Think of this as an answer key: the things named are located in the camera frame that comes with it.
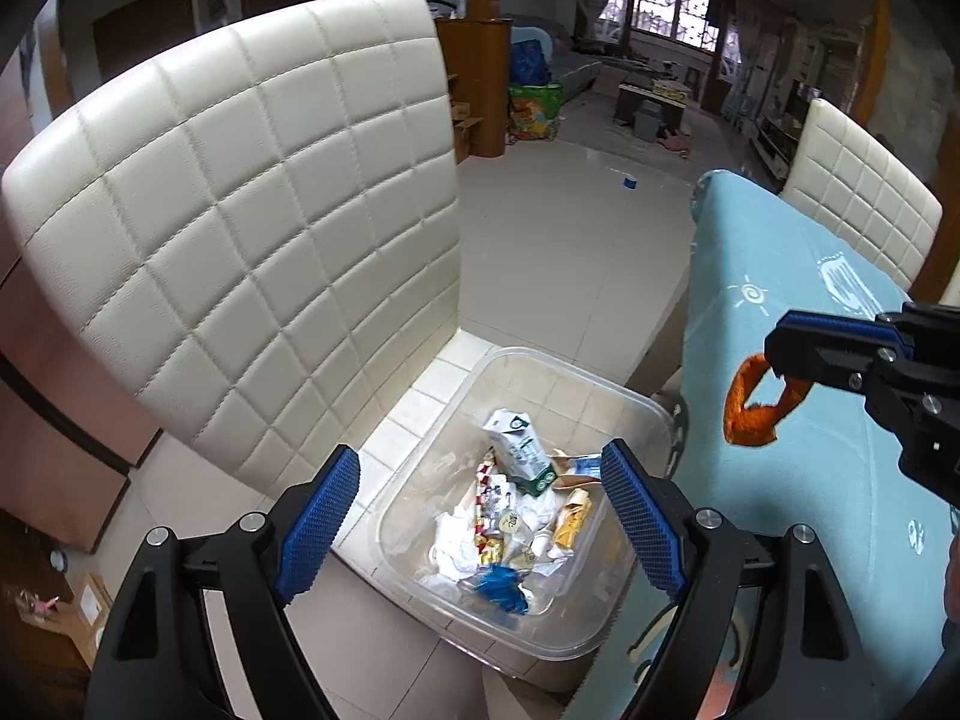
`light blue tablecloth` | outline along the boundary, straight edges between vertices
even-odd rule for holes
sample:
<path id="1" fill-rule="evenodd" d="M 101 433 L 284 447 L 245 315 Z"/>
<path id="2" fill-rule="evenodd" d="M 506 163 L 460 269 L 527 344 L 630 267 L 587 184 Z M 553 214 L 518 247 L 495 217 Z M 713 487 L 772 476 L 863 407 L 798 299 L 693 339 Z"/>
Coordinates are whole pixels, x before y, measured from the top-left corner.
<path id="1" fill-rule="evenodd" d="M 872 319 L 906 296 L 826 228 L 731 172 L 702 177 L 692 207 L 683 339 L 690 428 L 674 481 L 695 507 L 720 509 L 740 528 L 816 530 L 872 664 L 877 716 L 888 717 L 941 651 L 947 504 L 899 473 L 898 442 L 861 398 L 815 386 L 779 425 L 779 440 L 759 449 L 727 445 L 722 413 L 738 365 L 762 351 L 788 309 Z M 768 374 L 755 400 L 772 403 L 781 389 Z M 635 690 L 627 649 L 665 600 L 638 572 L 565 718 L 619 717 Z"/>

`metal screw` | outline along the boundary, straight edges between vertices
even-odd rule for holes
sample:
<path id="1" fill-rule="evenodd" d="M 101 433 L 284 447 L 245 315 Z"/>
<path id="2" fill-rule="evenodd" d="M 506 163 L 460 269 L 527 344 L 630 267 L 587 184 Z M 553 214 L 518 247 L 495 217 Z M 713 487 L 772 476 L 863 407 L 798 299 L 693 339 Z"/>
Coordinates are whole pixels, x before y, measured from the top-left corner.
<path id="1" fill-rule="evenodd" d="M 256 533 L 266 521 L 267 518 L 260 512 L 244 514 L 243 517 L 240 517 L 240 530 L 247 531 L 247 533 Z"/>
<path id="2" fill-rule="evenodd" d="M 160 527 L 153 528 L 150 533 L 147 533 L 147 543 L 152 547 L 158 547 L 167 541 L 167 536 L 170 536 L 170 531 L 161 525 Z"/>
<path id="3" fill-rule="evenodd" d="M 920 399 L 920 405 L 923 406 L 925 412 L 932 413 L 934 416 L 944 410 L 944 405 L 936 395 L 924 394 Z"/>
<path id="4" fill-rule="evenodd" d="M 697 512 L 697 522 L 707 530 L 712 531 L 723 524 L 723 517 L 720 512 L 714 512 L 713 509 L 700 509 Z"/>
<path id="5" fill-rule="evenodd" d="M 817 535 L 809 525 L 794 525 L 793 538 L 802 544 L 810 544 L 813 543 L 813 539 L 817 538 Z"/>

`quilted chair backrest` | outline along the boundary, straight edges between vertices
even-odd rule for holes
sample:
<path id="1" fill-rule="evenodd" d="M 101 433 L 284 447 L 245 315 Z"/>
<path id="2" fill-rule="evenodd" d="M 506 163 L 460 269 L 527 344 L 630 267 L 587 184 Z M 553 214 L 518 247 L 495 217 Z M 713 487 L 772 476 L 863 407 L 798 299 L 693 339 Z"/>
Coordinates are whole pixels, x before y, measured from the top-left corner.
<path id="1" fill-rule="evenodd" d="M 940 223 L 936 197 L 863 127 L 813 100 L 781 197 L 906 290 Z"/>
<path id="2" fill-rule="evenodd" d="M 56 119 L 4 175 L 8 217 L 160 425 L 276 495 L 361 445 L 455 328 L 447 85 L 424 0 L 268 13 Z"/>

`orange fabric loop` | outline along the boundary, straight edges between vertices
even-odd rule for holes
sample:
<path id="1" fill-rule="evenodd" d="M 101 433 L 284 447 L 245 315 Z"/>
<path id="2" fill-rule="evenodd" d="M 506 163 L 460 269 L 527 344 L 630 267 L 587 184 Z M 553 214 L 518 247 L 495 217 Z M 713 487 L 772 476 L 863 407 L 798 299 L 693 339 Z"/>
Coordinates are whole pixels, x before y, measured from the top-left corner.
<path id="1" fill-rule="evenodd" d="M 760 379 L 770 370 L 763 353 L 747 357 L 733 375 L 723 408 L 723 437 L 738 446 L 765 446 L 776 441 L 776 423 L 797 408 L 813 382 L 784 377 L 784 391 L 772 406 L 746 405 Z"/>

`white and green carton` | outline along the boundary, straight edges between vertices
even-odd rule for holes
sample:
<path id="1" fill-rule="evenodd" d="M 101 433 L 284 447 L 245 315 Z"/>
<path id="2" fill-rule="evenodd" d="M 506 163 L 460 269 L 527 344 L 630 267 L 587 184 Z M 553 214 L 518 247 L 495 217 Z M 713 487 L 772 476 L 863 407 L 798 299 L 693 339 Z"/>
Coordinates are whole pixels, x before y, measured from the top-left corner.
<path id="1" fill-rule="evenodd" d="M 497 409 L 483 429 L 493 440 L 496 459 L 517 488 L 536 497 L 557 479 L 557 471 L 536 437 L 528 413 Z"/>

